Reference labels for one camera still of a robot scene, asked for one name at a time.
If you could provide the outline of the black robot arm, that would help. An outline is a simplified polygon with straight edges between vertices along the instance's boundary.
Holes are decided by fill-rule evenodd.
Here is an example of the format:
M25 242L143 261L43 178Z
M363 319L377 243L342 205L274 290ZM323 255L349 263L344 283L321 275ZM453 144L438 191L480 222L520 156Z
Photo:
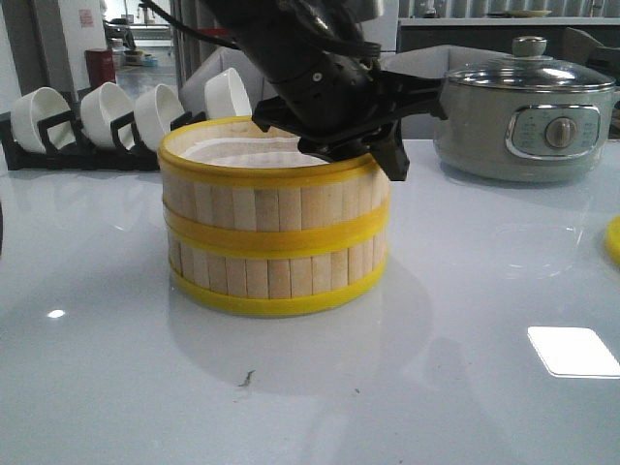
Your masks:
M409 160L382 107L389 79L342 1L208 1L206 7L276 91L253 113L299 137L300 152L341 161L369 152L391 180Z

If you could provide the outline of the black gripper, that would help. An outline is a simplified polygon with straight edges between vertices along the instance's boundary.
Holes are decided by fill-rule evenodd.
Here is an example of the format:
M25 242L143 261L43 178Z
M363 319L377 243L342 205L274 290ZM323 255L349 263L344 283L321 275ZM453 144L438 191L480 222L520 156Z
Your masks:
M301 152L327 161L369 152L390 181L405 181L410 167L400 119L448 118L440 103L442 78L382 71L309 47L287 56L264 51L251 61L277 92L253 112L262 131L297 135Z

